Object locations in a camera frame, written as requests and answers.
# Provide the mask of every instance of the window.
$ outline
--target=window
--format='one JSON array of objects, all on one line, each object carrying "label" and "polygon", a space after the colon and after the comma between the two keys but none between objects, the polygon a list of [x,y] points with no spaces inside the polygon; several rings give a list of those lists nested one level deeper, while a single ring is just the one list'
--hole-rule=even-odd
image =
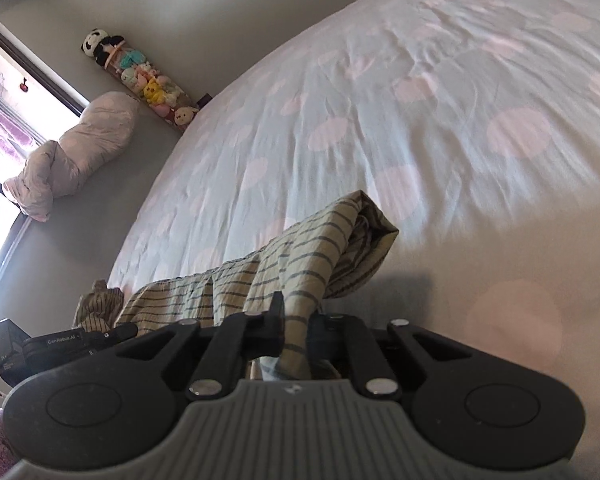
[{"label": "window", "polygon": [[2,183],[20,173],[27,155],[78,123],[82,107],[0,35],[0,264],[24,224]]}]

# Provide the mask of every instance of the bed sheet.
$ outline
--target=bed sheet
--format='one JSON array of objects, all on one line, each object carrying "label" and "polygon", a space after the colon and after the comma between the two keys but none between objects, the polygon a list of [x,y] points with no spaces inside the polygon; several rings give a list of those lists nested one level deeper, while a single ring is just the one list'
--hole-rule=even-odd
[{"label": "bed sheet", "polygon": [[600,479],[600,0],[360,0],[309,28],[193,121],[110,284],[238,258],[356,189],[400,235],[325,307],[563,380]]}]

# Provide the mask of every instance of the window frame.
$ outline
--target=window frame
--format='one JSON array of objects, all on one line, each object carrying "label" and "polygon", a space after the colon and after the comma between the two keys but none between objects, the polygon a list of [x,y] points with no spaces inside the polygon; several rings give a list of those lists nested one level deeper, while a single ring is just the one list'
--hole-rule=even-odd
[{"label": "window frame", "polygon": [[[56,84],[35,62],[11,43],[11,41],[9,41],[2,33],[0,33],[0,47],[11,56],[15,62],[23,67],[33,79],[40,83],[40,85],[42,85],[53,97],[58,99],[58,101],[71,110],[76,116],[79,117],[82,114],[84,106]],[[0,194],[4,196],[1,184]],[[30,223],[31,218],[23,213],[19,213],[13,222],[9,234],[5,238],[2,249],[0,250],[0,274],[6,268],[14,248],[22,238],[24,231],[26,231]]]}]

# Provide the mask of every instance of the gray ribbed plate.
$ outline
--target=gray ribbed plate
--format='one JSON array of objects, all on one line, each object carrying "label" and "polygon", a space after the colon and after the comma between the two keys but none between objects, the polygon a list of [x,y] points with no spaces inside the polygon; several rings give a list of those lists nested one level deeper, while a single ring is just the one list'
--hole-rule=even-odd
[{"label": "gray ribbed plate", "polygon": [[240,381],[224,399],[191,404],[167,439],[127,464],[68,473],[22,461],[5,479],[578,480],[567,461],[526,472],[457,462],[397,403],[359,396],[345,380]]}]

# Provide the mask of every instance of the circular cap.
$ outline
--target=circular cap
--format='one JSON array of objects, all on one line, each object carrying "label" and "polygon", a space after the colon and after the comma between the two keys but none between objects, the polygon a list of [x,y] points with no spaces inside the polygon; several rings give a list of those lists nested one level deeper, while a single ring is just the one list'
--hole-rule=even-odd
[{"label": "circular cap", "polygon": [[365,388],[374,395],[391,395],[398,391],[398,383],[392,379],[382,377],[371,379],[365,384]]},{"label": "circular cap", "polygon": [[512,384],[476,388],[466,396],[464,405],[473,418],[496,428],[524,426],[540,412],[536,396]]},{"label": "circular cap", "polygon": [[219,394],[222,391],[222,384],[215,379],[200,379],[189,387],[189,391],[200,397],[209,397]]},{"label": "circular cap", "polygon": [[111,420],[121,405],[120,395],[113,388],[76,384],[53,394],[46,404],[46,412],[64,426],[86,428]]}]

